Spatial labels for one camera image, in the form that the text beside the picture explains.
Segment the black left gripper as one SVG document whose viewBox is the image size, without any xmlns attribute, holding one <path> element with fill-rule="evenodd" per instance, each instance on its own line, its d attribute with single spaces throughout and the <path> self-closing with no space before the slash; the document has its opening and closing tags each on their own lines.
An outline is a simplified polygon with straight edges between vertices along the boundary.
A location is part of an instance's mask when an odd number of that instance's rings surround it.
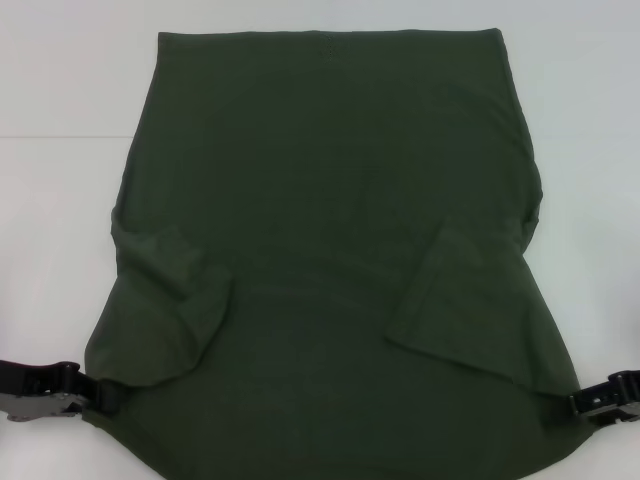
<svg viewBox="0 0 640 480">
<path fill-rule="evenodd" d="M 84 407 L 117 413 L 122 402 L 122 385 L 89 378 L 77 363 L 34 366 L 1 361 L 1 411 L 9 421 L 74 417 Z"/>
</svg>

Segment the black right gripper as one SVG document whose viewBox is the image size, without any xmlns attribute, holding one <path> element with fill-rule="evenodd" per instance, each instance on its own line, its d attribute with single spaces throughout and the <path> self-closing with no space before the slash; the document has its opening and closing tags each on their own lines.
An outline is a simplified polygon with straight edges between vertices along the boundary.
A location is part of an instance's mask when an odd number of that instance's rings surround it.
<svg viewBox="0 0 640 480">
<path fill-rule="evenodd" d="M 576 417 L 589 417 L 600 426 L 638 421 L 639 371 L 614 373 L 606 382 L 594 386 L 591 393 L 570 395 L 569 405 Z"/>
</svg>

